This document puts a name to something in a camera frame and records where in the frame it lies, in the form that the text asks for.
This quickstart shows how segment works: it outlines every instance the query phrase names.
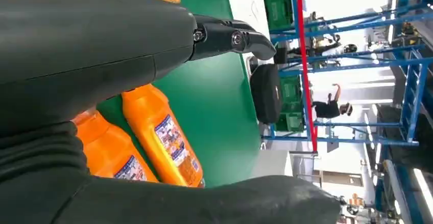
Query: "plastic bottle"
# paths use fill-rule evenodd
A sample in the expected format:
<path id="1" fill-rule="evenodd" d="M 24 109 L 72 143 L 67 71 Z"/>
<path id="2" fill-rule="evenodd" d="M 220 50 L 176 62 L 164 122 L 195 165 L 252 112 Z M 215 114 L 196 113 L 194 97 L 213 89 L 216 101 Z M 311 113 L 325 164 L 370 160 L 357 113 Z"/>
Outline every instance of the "plastic bottle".
<path id="1" fill-rule="evenodd" d="M 131 137 L 106 121 L 96 109 L 78 115 L 73 122 L 77 125 L 77 136 L 83 142 L 92 175 L 158 182 Z"/>
<path id="2" fill-rule="evenodd" d="M 204 187 L 203 169 L 169 106 L 152 85 L 122 93 L 123 114 L 162 181 Z"/>

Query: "green storage bin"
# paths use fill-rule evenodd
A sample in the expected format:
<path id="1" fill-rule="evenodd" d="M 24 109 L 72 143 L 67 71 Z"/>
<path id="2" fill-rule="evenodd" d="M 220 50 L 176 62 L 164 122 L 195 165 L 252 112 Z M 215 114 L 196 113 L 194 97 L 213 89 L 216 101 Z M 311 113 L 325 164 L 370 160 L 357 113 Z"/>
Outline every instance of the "green storage bin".
<path id="1" fill-rule="evenodd" d="M 299 76 L 280 78 L 283 104 L 302 102 L 301 81 Z"/>
<path id="2" fill-rule="evenodd" d="M 270 30 L 288 28 L 293 23 L 292 0 L 264 0 Z"/>
<path id="3" fill-rule="evenodd" d="M 305 123 L 302 112 L 283 113 L 275 124 L 275 129 L 277 131 L 286 132 L 303 132 L 304 126 Z"/>
<path id="4" fill-rule="evenodd" d="M 296 102 L 290 102 L 290 103 L 283 103 L 283 106 L 281 108 L 282 113 L 292 113 L 292 112 L 299 112 L 303 109 L 303 103 L 302 101 L 296 101 Z"/>

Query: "white wall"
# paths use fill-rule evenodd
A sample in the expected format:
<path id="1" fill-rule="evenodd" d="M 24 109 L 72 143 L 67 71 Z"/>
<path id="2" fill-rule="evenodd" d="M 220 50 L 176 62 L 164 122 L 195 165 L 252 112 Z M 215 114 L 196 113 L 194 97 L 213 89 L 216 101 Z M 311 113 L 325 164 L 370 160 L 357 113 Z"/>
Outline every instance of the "white wall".
<path id="1" fill-rule="evenodd" d="M 290 156 L 287 151 L 259 151 L 251 178 L 272 175 L 293 175 Z"/>

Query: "black rubber cover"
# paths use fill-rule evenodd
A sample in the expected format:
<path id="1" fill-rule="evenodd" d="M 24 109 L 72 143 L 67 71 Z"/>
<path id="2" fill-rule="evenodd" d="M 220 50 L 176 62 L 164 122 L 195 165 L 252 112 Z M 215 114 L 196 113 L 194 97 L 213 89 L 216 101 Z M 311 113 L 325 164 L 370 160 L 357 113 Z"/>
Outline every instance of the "black rubber cover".
<path id="1" fill-rule="evenodd" d="M 0 0 L 0 136 L 166 75 L 192 55 L 196 27 L 161 0 Z"/>
<path id="2" fill-rule="evenodd" d="M 2 223 L 335 224 L 340 211 L 330 194 L 286 176 L 209 189 L 93 177 L 74 128 L 3 139 L 16 148 L 0 151 Z"/>
<path id="3" fill-rule="evenodd" d="M 250 85 L 258 121 L 276 123 L 283 104 L 277 65 L 258 66 L 250 77 Z"/>

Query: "black sleeve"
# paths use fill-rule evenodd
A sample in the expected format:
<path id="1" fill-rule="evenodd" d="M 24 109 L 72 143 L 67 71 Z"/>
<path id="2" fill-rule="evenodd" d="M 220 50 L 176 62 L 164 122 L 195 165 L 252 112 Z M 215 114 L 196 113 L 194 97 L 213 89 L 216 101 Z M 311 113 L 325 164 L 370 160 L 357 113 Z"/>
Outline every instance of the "black sleeve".
<path id="1" fill-rule="evenodd" d="M 2 139 L 2 223 L 328 224 L 340 209 L 328 193 L 286 176 L 211 189 L 94 177 L 74 134 L 69 122 Z"/>
<path id="2" fill-rule="evenodd" d="M 329 102 L 330 113 L 332 113 L 333 117 L 337 117 L 340 115 L 340 108 L 338 106 L 338 102 L 336 100 L 332 100 Z"/>

